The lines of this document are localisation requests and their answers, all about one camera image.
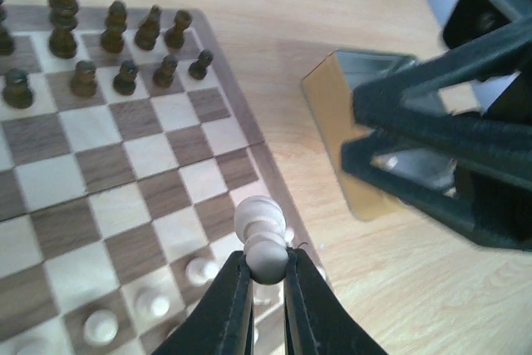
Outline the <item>light chess piece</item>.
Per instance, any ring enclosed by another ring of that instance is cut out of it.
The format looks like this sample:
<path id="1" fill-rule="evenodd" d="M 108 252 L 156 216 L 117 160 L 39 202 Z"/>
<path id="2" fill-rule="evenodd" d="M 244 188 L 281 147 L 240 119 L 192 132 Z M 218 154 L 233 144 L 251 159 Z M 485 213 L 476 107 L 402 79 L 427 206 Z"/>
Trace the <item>light chess piece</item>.
<path id="1" fill-rule="evenodd" d="M 92 347 L 103 347 L 116 338 L 118 330 L 116 314 L 109 309 L 99 309 L 85 321 L 83 335 L 85 341 Z"/>

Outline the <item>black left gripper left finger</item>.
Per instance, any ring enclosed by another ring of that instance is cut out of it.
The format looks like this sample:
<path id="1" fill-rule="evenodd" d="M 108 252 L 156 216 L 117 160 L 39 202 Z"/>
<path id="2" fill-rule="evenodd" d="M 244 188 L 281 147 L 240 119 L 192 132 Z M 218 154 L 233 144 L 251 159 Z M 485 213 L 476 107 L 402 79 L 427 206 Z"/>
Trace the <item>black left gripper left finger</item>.
<path id="1" fill-rule="evenodd" d="M 244 253 L 234 251 L 194 311 L 153 354 L 244 355 L 253 352 L 252 279 Z"/>

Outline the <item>gold metal tin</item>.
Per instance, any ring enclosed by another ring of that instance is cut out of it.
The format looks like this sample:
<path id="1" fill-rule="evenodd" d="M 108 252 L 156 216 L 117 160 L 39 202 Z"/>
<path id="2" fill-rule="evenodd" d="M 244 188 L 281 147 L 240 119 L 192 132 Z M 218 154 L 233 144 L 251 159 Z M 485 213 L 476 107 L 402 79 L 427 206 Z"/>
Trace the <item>gold metal tin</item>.
<path id="1" fill-rule="evenodd" d="M 371 129 L 355 122 L 352 94 L 362 83 L 418 63 L 419 59 L 412 54 L 338 49 L 327 55 L 302 80 L 303 93 L 347 206 L 362 221 L 396 213 L 403 205 L 400 200 L 342 171 L 342 143 L 372 133 Z M 400 150 L 379 157 L 377 165 L 431 189 L 447 192 L 454 185 L 451 159 L 430 150 Z"/>

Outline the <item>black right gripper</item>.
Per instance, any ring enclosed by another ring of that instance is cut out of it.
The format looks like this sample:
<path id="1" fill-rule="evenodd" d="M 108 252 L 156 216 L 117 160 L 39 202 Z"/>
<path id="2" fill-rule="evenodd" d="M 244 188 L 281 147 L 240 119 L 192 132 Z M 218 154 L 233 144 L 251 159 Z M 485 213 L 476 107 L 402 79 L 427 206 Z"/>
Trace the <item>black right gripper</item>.
<path id="1" fill-rule="evenodd" d="M 522 18 L 440 57 L 370 81 L 355 91 L 355 117 L 363 125 L 409 136 L 458 158 L 529 164 L 530 77 L 517 76 L 485 111 L 455 114 L 461 118 L 423 114 L 403 107 L 401 101 L 409 93 L 437 91 L 498 71 L 516 70 L 531 46 L 530 31 L 530 18 Z M 449 197 L 371 164 L 374 151 L 390 150 L 392 145 L 375 135 L 345 142 L 340 150 L 342 170 L 408 203 L 474 244 L 531 251 L 531 209 L 518 207 L 531 205 L 530 191 L 477 175 L 457 164 L 453 173 L 457 198 Z M 521 210 L 525 218 L 519 222 Z"/>

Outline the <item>light chess pawn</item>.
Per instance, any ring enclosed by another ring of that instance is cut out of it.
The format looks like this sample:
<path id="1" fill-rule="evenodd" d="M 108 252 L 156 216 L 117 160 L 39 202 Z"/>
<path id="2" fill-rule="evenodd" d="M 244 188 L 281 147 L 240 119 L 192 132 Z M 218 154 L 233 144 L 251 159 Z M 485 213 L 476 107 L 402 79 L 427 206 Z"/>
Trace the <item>light chess pawn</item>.
<path id="1" fill-rule="evenodd" d="M 273 199 L 253 195 L 234 211 L 234 229 L 244 244 L 246 264 L 254 281 L 278 284 L 286 274 L 288 250 L 284 239 L 286 219 Z"/>
<path id="2" fill-rule="evenodd" d="M 192 259 L 186 266 L 185 275 L 192 286 L 199 287 L 214 280 L 219 266 L 213 260 L 205 258 Z"/>
<path id="3" fill-rule="evenodd" d="M 293 241 L 295 239 L 295 232 L 293 230 L 293 228 L 291 227 L 287 227 L 284 234 L 283 234 L 283 239 L 284 239 L 284 242 L 285 244 L 288 246 L 288 247 L 292 247 L 293 246 Z"/>
<path id="4" fill-rule="evenodd" d="M 170 311 L 170 297 L 158 289 L 144 288 L 136 298 L 135 308 L 143 318 L 162 318 Z"/>

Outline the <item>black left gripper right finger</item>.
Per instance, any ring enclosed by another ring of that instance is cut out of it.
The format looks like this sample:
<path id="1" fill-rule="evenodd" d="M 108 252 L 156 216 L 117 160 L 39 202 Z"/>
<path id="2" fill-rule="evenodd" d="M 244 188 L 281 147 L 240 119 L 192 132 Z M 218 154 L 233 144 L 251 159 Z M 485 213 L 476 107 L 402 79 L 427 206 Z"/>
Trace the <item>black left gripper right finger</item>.
<path id="1" fill-rule="evenodd" d="M 287 354 L 383 354 L 338 301 L 304 249 L 289 249 L 283 281 Z"/>

